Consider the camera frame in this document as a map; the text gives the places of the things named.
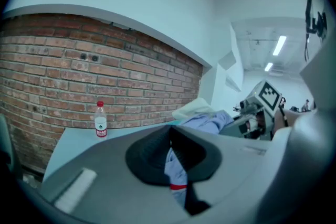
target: laundry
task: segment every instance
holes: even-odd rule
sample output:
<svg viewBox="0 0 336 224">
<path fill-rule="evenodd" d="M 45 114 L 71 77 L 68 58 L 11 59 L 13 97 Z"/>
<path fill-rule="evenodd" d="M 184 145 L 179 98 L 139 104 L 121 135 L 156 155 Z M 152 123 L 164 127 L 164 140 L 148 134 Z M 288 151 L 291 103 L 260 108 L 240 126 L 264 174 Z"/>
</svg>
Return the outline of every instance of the laundry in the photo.
<svg viewBox="0 0 336 224">
<path fill-rule="evenodd" d="M 221 110 L 214 113 L 195 115 L 181 122 L 180 126 L 194 128 L 202 132 L 219 134 L 221 129 L 233 121 L 233 118 L 226 111 Z"/>
<path fill-rule="evenodd" d="M 198 114 L 180 123 L 180 126 L 218 134 L 223 127 L 233 122 L 232 117 L 224 110 Z M 164 173 L 170 179 L 170 189 L 179 205 L 184 207 L 187 193 L 188 176 L 172 148 L 168 151 Z"/>
</svg>

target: white ceiling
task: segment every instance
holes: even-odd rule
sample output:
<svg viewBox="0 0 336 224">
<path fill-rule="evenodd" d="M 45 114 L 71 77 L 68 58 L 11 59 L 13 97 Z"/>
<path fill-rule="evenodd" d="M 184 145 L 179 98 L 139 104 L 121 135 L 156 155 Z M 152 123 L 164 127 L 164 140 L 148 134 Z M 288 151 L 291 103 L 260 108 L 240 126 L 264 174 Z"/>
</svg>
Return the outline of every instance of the white ceiling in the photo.
<svg viewBox="0 0 336 224">
<path fill-rule="evenodd" d="M 271 72 L 278 76 L 297 77 L 305 66 L 304 46 L 306 30 L 304 22 L 294 26 L 281 19 L 282 24 L 273 23 L 265 26 L 258 23 L 234 23 L 237 45 L 245 70 L 264 70 L 267 63 L 274 65 Z M 278 56 L 273 51 L 280 36 L 287 36 L 286 42 Z M 312 58 L 320 48 L 317 35 L 311 35 L 308 43 L 309 57 Z"/>
</svg>

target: table surface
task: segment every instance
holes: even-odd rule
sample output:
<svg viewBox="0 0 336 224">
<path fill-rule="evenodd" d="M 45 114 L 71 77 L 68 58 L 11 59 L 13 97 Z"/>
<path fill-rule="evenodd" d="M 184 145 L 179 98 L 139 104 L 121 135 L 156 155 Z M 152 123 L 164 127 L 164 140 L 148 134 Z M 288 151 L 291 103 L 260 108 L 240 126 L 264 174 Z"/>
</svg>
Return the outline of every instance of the table surface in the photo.
<svg viewBox="0 0 336 224">
<path fill-rule="evenodd" d="M 113 139 L 143 129 L 148 129 L 161 125 L 178 125 L 180 122 L 181 121 L 172 121 L 134 128 L 109 129 L 107 139 Z M 50 161 L 43 177 L 43 181 L 45 181 L 54 171 L 61 168 L 67 162 L 74 159 L 79 154 L 89 149 L 91 146 L 102 141 L 104 140 L 96 136 L 95 129 L 66 128 L 60 140 L 58 141 L 54 152 L 51 155 Z"/>
</svg>

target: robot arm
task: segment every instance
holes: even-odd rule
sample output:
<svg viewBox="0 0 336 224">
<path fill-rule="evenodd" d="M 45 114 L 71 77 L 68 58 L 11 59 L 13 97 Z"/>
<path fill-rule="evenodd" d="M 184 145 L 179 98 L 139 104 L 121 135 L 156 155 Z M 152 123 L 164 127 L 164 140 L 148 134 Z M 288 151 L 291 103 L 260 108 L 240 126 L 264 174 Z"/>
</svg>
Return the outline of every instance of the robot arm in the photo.
<svg viewBox="0 0 336 224">
<path fill-rule="evenodd" d="M 222 129 L 219 134 L 272 140 L 274 117 L 281 97 L 281 93 L 267 80 L 263 80 L 253 88 L 245 100 L 240 102 L 240 115 L 235 117 L 235 121 Z"/>
</svg>

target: fluorescent light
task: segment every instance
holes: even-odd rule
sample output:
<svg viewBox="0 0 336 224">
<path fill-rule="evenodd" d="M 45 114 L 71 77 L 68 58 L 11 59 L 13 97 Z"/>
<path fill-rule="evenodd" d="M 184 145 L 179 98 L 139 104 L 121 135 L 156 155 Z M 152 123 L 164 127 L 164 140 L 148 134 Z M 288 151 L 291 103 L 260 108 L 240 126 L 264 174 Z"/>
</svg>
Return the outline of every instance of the fluorescent light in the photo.
<svg viewBox="0 0 336 224">
<path fill-rule="evenodd" d="M 280 53 L 283 45 L 285 44 L 286 38 L 287 38 L 286 36 L 280 36 L 279 41 L 277 43 L 277 46 L 275 47 L 275 50 L 273 52 L 274 56 L 278 56 L 279 55 L 279 53 Z"/>
<path fill-rule="evenodd" d="M 273 63 L 269 62 L 267 64 L 267 67 L 265 68 L 265 71 L 268 72 L 271 69 L 272 66 L 273 66 Z"/>
</svg>

